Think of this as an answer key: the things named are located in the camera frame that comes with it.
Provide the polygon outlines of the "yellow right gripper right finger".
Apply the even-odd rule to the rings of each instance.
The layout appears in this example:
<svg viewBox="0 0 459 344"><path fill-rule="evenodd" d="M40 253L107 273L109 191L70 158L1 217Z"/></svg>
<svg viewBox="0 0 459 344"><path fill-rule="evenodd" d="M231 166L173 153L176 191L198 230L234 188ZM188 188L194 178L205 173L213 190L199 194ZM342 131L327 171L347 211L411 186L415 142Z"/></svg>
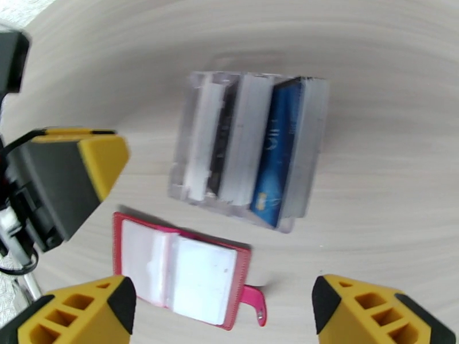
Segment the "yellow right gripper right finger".
<svg viewBox="0 0 459 344"><path fill-rule="evenodd" d="M455 333L396 288L319 276L312 289L320 343L456 343Z"/></svg>

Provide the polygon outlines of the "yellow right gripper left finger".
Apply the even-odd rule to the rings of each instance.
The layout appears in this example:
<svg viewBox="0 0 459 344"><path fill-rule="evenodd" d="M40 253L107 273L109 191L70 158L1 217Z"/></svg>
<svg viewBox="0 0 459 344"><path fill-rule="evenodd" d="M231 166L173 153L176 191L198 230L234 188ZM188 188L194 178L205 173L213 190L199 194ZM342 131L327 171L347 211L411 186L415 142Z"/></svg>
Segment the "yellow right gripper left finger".
<svg viewBox="0 0 459 344"><path fill-rule="evenodd" d="M17 329L18 343L129 343L136 291L115 275L47 292Z"/></svg>

